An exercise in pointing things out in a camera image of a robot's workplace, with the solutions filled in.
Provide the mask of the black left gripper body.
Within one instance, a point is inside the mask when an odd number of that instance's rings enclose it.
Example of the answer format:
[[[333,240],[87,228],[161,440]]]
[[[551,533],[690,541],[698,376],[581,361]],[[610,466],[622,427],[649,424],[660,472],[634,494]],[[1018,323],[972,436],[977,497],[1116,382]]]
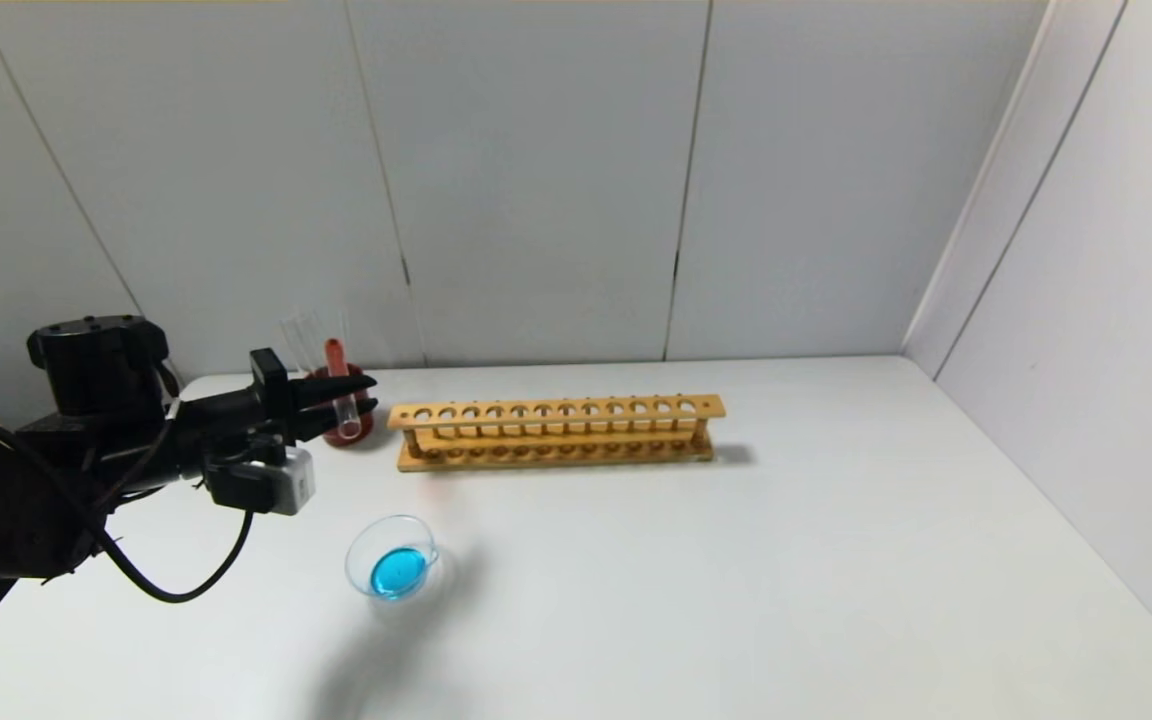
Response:
[[[276,353],[256,348],[250,353],[250,370],[247,387],[184,401],[175,415],[175,444],[227,442],[293,414],[291,378]]]

